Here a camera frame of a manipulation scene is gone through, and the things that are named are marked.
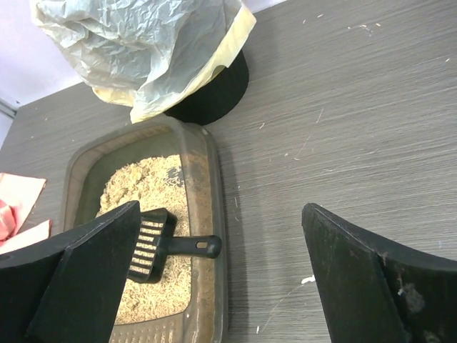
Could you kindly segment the black slotted litter scoop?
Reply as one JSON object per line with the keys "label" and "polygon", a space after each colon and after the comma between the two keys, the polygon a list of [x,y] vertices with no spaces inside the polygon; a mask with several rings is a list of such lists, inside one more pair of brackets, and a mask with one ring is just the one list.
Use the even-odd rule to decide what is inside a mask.
{"label": "black slotted litter scoop", "polygon": [[216,235],[176,237],[178,219],[165,208],[141,213],[141,225],[128,271],[128,279],[139,284],[156,284],[169,256],[184,255],[215,259],[222,250]]}

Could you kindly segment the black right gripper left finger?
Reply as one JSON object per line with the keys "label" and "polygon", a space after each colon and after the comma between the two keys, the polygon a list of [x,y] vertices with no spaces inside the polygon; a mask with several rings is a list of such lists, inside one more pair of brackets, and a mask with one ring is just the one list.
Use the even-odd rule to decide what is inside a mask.
{"label": "black right gripper left finger", "polygon": [[139,235],[138,201],[1,255],[2,342],[108,342]]}

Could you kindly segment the black trash bin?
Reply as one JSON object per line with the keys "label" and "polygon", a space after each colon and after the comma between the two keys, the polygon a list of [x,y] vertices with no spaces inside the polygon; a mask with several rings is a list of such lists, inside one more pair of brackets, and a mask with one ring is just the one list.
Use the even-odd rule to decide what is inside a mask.
{"label": "black trash bin", "polygon": [[207,85],[164,113],[185,123],[207,125],[227,115],[242,99],[249,83],[243,51]]}

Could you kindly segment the beige cat litter pellets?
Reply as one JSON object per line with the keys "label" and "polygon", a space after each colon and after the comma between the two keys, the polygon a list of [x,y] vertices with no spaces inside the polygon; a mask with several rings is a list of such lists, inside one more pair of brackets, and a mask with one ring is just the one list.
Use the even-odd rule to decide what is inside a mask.
{"label": "beige cat litter pellets", "polygon": [[[178,219],[175,235],[190,235],[187,198],[179,155],[151,157],[117,169],[105,183],[100,216],[121,204],[140,201],[141,211],[166,208]],[[126,280],[115,324],[159,319],[185,310],[191,299],[191,258],[171,256],[156,284]]]}

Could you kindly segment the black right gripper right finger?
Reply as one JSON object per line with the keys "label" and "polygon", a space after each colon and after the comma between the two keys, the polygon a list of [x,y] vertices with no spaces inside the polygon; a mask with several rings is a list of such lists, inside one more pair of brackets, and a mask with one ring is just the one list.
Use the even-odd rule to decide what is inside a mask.
{"label": "black right gripper right finger", "polygon": [[456,341],[456,261],[314,203],[301,224],[332,342]]}

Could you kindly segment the translucent white bin liner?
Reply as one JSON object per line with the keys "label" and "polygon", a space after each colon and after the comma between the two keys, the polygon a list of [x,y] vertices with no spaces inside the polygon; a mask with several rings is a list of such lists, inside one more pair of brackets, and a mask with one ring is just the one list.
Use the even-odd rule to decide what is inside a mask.
{"label": "translucent white bin liner", "polygon": [[150,119],[235,62],[256,25],[242,1],[32,1],[31,17],[100,100]]}

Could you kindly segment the grey plastic litter box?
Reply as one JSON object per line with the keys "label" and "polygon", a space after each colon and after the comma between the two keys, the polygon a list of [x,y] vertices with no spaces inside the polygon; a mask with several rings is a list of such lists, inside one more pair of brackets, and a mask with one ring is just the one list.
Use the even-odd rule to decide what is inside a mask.
{"label": "grey plastic litter box", "polygon": [[[117,169],[142,159],[179,155],[173,171],[186,191],[191,236],[226,238],[215,142],[196,124],[158,116],[100,136],[82,146],[66,170],[60,224],[64,231],[92,220],[105,183]],[[222,342],[228,326],[227,253],[191,260],[186,310],[163,319],[116,325],[111,342]]]}

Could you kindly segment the pink cloth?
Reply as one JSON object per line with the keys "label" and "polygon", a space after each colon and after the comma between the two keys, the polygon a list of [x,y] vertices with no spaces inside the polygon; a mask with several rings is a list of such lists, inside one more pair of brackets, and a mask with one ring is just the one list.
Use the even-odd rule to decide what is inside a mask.
{"label": "pink cloth", "polygon": [[28,247],[50,237],[50,219],[19,232],[45,185],[46,179],[1,173],[1,254]]}

